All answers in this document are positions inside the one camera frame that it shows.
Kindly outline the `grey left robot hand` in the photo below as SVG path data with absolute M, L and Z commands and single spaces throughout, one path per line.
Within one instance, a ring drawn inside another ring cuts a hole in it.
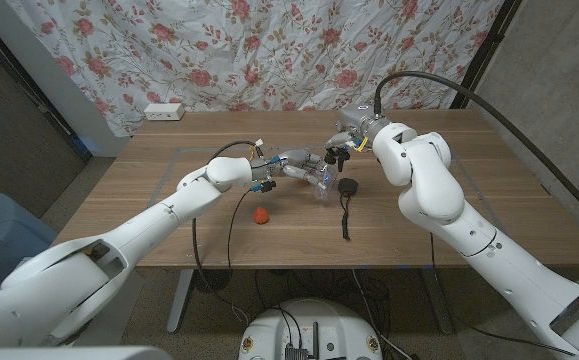
M 288 150 L 273 160 L 270 175 L 285 175 L 304 180 L 321 193 L 328 192 L 337 177 L 337 168 L 333 164 L 307 150 Z

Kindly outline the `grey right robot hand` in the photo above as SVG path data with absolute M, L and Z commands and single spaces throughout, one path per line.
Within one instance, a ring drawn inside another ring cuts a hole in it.
M 390 124 L 383 115 L 375 115 L 372 105 L 347 105 L 337 112 L 338 133 L 325 142 L 326 149 L 352 147 L 371 151 L 378 132 Z

